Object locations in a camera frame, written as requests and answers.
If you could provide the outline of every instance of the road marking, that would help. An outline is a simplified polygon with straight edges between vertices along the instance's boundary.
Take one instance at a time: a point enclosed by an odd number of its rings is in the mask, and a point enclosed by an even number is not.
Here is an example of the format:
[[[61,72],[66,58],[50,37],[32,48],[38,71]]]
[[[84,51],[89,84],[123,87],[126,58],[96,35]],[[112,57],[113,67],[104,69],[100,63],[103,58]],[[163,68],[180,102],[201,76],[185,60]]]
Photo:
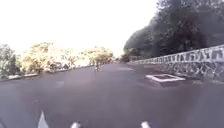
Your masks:
[[[159,77],[164,77],[164,76],[169,76],[171,78],[165,78],[165,79],[160,79]],[[171,81],[179,81],[179,80],[186,80],[185,78],[181,78],[178,76],[173,76],[169,74],[159,74],[159,75],[146,75],[147,78],[155,80],[157,82],[171,82]]]
[[[80,128],[81,125],[79,123],[74,122],[71,126],[71,128]]]
[[[39,122],[38,122],[38,128],[49,128],[48,125],[47,125],[47,122],[45,120],[43,111],[41,112],[41,116],[40,116],[40,119],[39,119]]]
[[[142,122],[141,123],[141,128],[151,128],[150,126],[149,126],[149,123],[147,122],[147,121],[144,121],[144,122]]]
[[[131,68],[118,68],[118,70],[122,70],[122,71],[124,71],[124,70],[126,70],[126,71],[133,71],[134,69],[131,69]]]
[[[195,80],[195,81],[193,81],[193,84],[200,84],[200,85],[202,85],[203,83],[200,80]]]
[[[211,82],[214,84],[224,84],[224,82],[218,80],[212,80]]]

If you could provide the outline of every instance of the white road marking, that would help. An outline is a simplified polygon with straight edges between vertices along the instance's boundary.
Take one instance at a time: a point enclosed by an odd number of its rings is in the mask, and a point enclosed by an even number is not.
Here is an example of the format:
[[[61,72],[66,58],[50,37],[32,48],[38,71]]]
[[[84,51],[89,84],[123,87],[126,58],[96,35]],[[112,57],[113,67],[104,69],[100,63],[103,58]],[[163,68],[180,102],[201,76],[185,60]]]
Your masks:
[[[142,122],[141,123],[141,128],[151,128],[150,126],[149,126],[149,123],[147,122],[147,121],[144,121],[144,122]]]
[[[224,84],[224,82],[218,80],[212,80],[211,82],[214,84]]]
[[[71,128],[80,128],[81,125],[79,123],[74,122],[71,126]]]
[[[131,69],[131,68],[118,68],[118,70],[133,71],[134,69]]]
[[[39,119],[39,122],[38,122],[38,128],[49,128],[48,125],[47,125],[47,122],[45,120],[43,111],[41,112],[41,116],[40,116],[40,119]]]
[[[170,76],[172,78],[167,79],[160,79],[157,76]],[[160,75],[146,75],[147,78],[158,81],[158,82],[171,82],[171,81],[179,81],[179,80],[186,80],[185,78],[169,75],[169,74],[160,74]]]

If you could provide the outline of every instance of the cyclist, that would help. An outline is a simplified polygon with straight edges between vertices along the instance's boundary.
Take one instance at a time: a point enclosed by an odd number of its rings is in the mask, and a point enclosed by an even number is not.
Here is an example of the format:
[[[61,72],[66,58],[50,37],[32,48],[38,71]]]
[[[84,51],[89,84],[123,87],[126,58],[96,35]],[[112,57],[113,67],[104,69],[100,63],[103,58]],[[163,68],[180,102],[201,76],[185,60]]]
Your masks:
[[[95,71],[99,71],[100,70],[100,65],[99,65],[99,61],[96,61],[96,64],[95,64]]]

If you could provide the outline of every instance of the asphalt road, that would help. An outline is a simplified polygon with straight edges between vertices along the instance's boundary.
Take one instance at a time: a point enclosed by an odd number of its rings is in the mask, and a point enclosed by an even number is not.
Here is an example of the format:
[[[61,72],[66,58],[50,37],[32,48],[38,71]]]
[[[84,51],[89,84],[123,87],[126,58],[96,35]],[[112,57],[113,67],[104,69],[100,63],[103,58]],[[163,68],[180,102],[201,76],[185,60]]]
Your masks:
[[[183,81],[164,87],[146,79],[150,72],[140,68],[101,69],[0,83],[0,119],[8,128],[37,128],[41,113],[49,128],[70,128],[73,122],[84,128],[139,128],[143,121],[151,128],[224,126],[224,85]]]

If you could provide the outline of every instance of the foliage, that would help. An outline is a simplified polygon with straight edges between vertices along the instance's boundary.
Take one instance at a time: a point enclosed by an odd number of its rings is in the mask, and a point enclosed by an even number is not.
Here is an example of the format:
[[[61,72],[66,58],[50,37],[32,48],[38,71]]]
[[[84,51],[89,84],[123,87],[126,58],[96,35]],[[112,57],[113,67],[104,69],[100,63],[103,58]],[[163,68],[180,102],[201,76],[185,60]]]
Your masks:
[[[0,77],[6,78],[18,72],[14,51],[7,44],[0,45]]]
[[[124,50],[156,57],[223,44],[222,0],[160,0],[150,24],[135,32]]]
[[[30,47],[21,56],[20,63],[25,72],[37,72],[50,69],[56,62],[67,66],[72,65],[75,58],[71,49],[61,49],[55,47],[54,43],[43,42]]]
[[[40,70],[55,70],[58,68],[73,68],[78,62],[88,60],[88,64],[96,61],[106,63],[113,57],[109,49],[94,47],[79,53],[73,49],[57,48],[54,43],[39,43],[30,47],[20,58],[19,63],[25,72],[39,72]]]
[[[125,53],[120,58],[121,62],[129,62],[129,54]]]
[[[87,59],[89,59],[90,64],[99,63],[108,63],[113,58],[113,53],[110,49],[104,47],[94,47],[90,48],[81,53]]]

